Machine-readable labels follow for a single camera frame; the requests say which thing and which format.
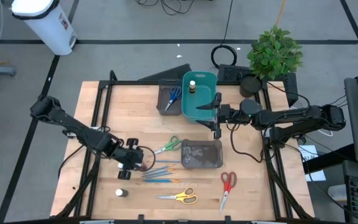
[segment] white paper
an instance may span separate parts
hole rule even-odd
[[[306,149],[309,152],[312,152],[313,154],[306,152],[302,148]],[[316,147],[313,145],[312,146],[299,146],[299,150],[301,151],[302,156],[303,156],[303,158],[305,158],[306,161],[313,159],[315,157],[318,157],[318,155],[314,155],[314,154],[317,154],[317,150],[316,150]],[[322,170],[313,172],[310,175],[314,181],[325,181],[326,180],[326,176],[324,175],[324,171],[322,171]],[[308,182],[310,182],[309,174],[306,174],[305,177],[306,177],[306,180]]]

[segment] black tray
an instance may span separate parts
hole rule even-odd
[[[187,169],[215,169],[223,165],[222,142],[190,141],[181,142],[181,164]]]
[[[181,88],[181,80],[160,80],[158,81],[159,91],[158,91],[158,102],[157,102],[157,110],[161,115],[171,115],[178,116],[181,114],[181,97],[175,100],[172,105],[165,111],[167,107],[168,101],[171,98],[171,88],[172,87],[180,87]]]

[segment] wooden tabletop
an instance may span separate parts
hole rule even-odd
[[[283,89],[282,82],[274,82]],[[98,82],[83,82],[75,111],[75,118],[87,125],[91,124]],[[243,97],[238,86],[218,86],[222,93],[222,104],[230,103],[238,109]],[[268,89],[274,111],[288,109],[285,94],[272,87]],[[158,85],[114,85],[107,126],[119,138],[138,138],[139,145],[158,149],[175,134],[180,139],[210,141],[213,133],[199,124],[190,124],[183,115],[160,116],[155,108]],[[104,103],[101,103],[101,115]],[[231,147],[229,130],[221,125],[224,164],[219,169],[184,169],[176,164],[178,172],[167,176],[180,179],[180,183],[145,183],[141,172],[132,171],[130,180],[118,180],[117,162],[103,159],[101,162],[92,218],[95,219],[137,219],[144,214],[146,220],[224,220],[230,215],[232,220],[274,220],[272,199],[265,162],[256,163],[248,156],[236,154]],[[234,132],[234,144],[238,151],[248,152],[259,157],[262,148],[260,132],[251,125],[241,126]],[[297,147],[294,139],[288,144]],[[68,140],[65,157],[79,147],[76,139]],[[289,191],[310,215],[314,215],[308,186],[303,172],[299,152],[290,147],[283,148],[282,161]],[[71,158],[63,167],[58,181],[51,215],[60,212],[71,199],[80,181],[85,150]],[[158,159],[180,160],[180,151],[164,152]],[[162,167],[167,164],[156,164]],[[234,171],[237,185],[230,191],[222,213],[219,205],[223,196],[222,172]],[[162,200],[157,195],[178,194],[186,187],[193,187],[198,201],[184,205],[175,200]],[[117,197],[116,189],[126,189],[129,196]],[[285,216],[282,194],[277,188],[281,214]],[[85,193],[81,214],[85,214],[88,191]]]

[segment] scissors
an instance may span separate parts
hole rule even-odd
[[[164,151],[176,151],[181,148],[181,141],[177,136],[172,136],[171,140],[169,140],[168,144],[164,145],[161,149],[154,152],[154,154],[158,154]]]
[[[171,92],[171,98],[168,101],[167,107],[165,108],[165,111],[168,110],[168,108],[172,105],[172,103],[179,99],[179,97],[181,96],[181,87],[172,87],[170,89]]]
[[[219,213],[222,212],[224,204],[226,204],[227,196],[229,196],[230,190],[234,186],[236,186],[237,175],[236,175],[235,172],[230,172],[230,174],[228,174],[227,172],[223,172],[221,174],[221,179],[222,179],[223,184],[224,184],[224,192],[223,192],[223,198],[222,198],[222,202],[221,202],[221,207],[219,208]]]
[[[192,203],[196,203],[198,197],[194,194],[194,188],[188,187],[184,192],[177,195],[161,195],[157,196],[160,199],[172,199],[183,202],[185,205],[191,205]]]

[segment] potted plant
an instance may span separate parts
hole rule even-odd
[[[303,56],[301,46],[292,38],[287,30],[276,25],[270,31],[261,34],[259,40],[252,44],[247,58],[253,75],[245,75],[241,80],[240,93],[250,97],[262,87],[261,80],[277,80],[285,77],[288,72],[296,72],[301,65]]]

